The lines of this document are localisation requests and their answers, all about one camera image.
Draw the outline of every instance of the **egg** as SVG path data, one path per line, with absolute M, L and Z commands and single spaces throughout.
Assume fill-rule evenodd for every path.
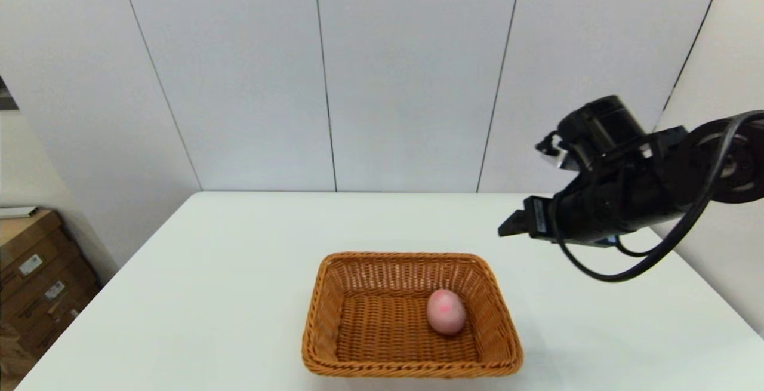
M 452 336 L 464 328 L 467 312 L 453 291 L 437 290 L 427 301 L 427 321 L 433 330 Z

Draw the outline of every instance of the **cardboard box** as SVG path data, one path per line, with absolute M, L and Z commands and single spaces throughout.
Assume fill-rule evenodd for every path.
M 10 298 L 25 282 L 45 269 L 68 244 L 69 239 L 63 231 L 55 229 L 5 267 L 0 272 L 0 302 Z
M 36 322 L 23 336 L 0 336 L 0 358 L 40 359 L 58 339 L 63 331 L 88 306 L 98 294 L 99 285 L 93 284 L 84 295 L 74 300 L 66 298 L 58 306 L 52 307 L 47 315 Z
M 76 300 L 96 282 L 90 266 L 77 255 L 77 247 L 69 244 L 68 250 L 3 303 L 0 334 L 24 334 L 51 307 L 67 297 Z
M 3 373 L 12 377 L 28 374 L 35 364 L 33 359 L 0 358 Z
M 0 271 L 61 226 L 55 211 L 42 210 L 32 217 L 0 220 Z

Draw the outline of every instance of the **white table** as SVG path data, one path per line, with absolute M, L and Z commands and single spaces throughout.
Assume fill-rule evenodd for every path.
M 764 389 L 764 340 L 681 258 L 630 282 L 594 281 L 548 242 L 496 236 L 524 197 L 199 193 L 18 390 Z M 626 242 L 646 249 L 658 237 Z M 599 270 L 633 262 L 577 248 Z M 344 250 L 480 255 L 518 328 L 523 368 L 469 383 L 311 374 L 300 344 L 313 282 L 322 258 Z

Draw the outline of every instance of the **wicker basket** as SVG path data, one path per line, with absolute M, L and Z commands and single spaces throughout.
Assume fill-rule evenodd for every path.
M 427 322 L 432 291 L 458 294 L 464 329 Z M 464 253 L 336 253 L 319 267 L 303 334 L 303 362 L 336 377 L 509 375 L 523 349 L 488 264 Z

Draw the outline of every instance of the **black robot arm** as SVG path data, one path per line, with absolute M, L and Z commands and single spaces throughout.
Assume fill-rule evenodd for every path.
M 710 200 L 745 203 L 764 197 L 764 111 L 645 134 L 616 96 L 588 103 L 562 119 L 538 151 L 578 176 L 553 198 L 532 196 L 499 236 L 528 233 L 559 244 L 581 271 L 606 282 L 646 272 L 679 243 Z M 620 243 L 631 233 L 682 219 L 652 250 Z M 576 260 L 566 244 L 615 247 L 644 257 L 625 272 L 603 275 Z

